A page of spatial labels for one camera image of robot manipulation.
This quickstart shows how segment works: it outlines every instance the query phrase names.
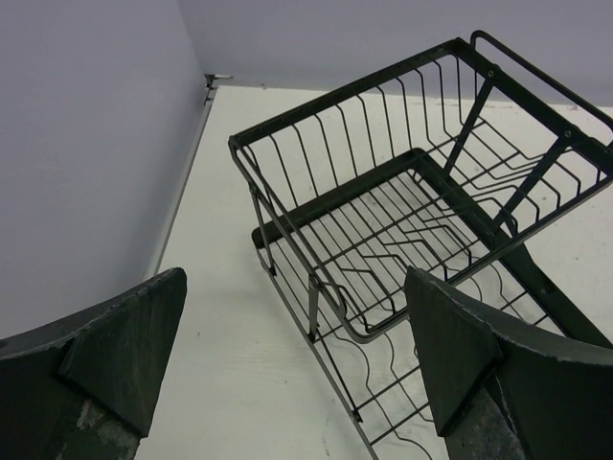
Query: wire shelf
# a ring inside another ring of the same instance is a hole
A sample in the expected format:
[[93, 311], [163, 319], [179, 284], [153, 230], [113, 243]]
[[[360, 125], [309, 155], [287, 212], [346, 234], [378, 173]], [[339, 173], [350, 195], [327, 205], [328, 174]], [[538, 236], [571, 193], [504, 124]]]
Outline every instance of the wire shelf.
[[[474, 41], [444, 43], [230, 140], [261, 262], [373, 457], [446, 456], [407, 315], [408, 266], [555, 334], [602, 340], [523, 242], [610, 184], [613, 123], [545, 76], [598, 126], [586, 134]], [[510, 117], [500, 126], [501, 109]]]

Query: light purple wall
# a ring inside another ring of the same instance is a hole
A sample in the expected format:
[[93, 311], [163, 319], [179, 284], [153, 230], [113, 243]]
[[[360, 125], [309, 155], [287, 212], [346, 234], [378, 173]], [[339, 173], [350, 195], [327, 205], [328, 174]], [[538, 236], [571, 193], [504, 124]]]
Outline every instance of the light purple wall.
[[0, 6], [0, 338], [142, 280], [201, 114], [176, 0]]
[[485, 29], [613, 104], [610, 0], [179, 0], [203, 66], [239, 81], [327, 87]]

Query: white surface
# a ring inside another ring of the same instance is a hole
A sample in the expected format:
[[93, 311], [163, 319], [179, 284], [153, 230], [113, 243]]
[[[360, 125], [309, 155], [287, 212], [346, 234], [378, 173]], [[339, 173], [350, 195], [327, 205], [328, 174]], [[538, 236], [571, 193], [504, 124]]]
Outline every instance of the white surface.
[[[189, 293], [140, 460], [367, 456], [260, 266], [250, 239], [251, 198], [226, 146], [229, 135], [319, 94], [217, 92], [162, 263], [186, 269]], [[557, 109], [577, 117], [572, 107]], [[512, 106], [487, 110], [490, 119], [521, 130], [510, 122]], [[544, 271], [609, 337], [611, 192], [529, 244]]]

